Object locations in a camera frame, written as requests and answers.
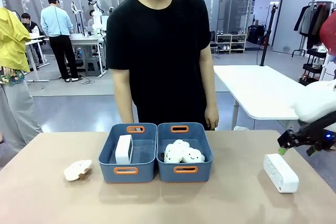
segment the light blue shirt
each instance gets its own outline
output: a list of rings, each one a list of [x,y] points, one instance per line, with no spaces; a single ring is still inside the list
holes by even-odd
[[[70,35],[73,24],[67,12],[56,6],[48,6],[41,12],[42,30],[50,37]]]

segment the orange basket handle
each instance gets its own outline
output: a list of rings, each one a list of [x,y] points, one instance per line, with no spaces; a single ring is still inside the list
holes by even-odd
[[[186,174],[186,173],[197,173],[197,166],[175,166],[174,173]]]
[[[144,126],[127,126],[126,131],[128,133],[144,133],[145,127]]]
[[[171,126],[170,131],[172,133],[187,133],[189,132],[189,126],[188,125]]]
[[[136,167],[116,167],[113,171],[118,175],[135,175],[139,173]]]

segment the man in light blue shirt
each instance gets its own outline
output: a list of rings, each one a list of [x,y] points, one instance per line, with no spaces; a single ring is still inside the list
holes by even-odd
[[[71,80],[81,80],[82,78],[78,77],[75,54],[69,37],[70,33],[74,33],[72,31],[73,24],[67,12],[57,7],[59,0],[48,0],[48,2],[50,6],[41,12],[41,26],[42,30],[49,36],[50,46],[57,60],[59,71],[64,81],[70,82],[64,59],[65,55],[70,67]]]

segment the blue storage bin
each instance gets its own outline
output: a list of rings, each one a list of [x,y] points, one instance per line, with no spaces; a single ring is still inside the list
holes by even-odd
[[[154,178],[157,127],[152,123],[116,124],[99,155],[99,164],[107,183],[147,183]],[[116,147],[121,135],[132,135],[130,165],[116,164]]]
[[[157,127],[158,146],[156,158],[160,179],[164,182],[205,182],[209,180],[214,155],[209,146],[204,128],[199,123],[163,123]],[[182,139],[190,147],[198,149],[205,157],[204,163],[166,164],[162,161],[168,144]]]

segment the door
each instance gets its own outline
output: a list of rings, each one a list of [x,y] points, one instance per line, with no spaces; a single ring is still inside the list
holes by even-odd
[[[311,1],[314,0],[282,0],[273,51],[291,54],[294,50],[299,49],[302,36],[293,29],[302,8]]]

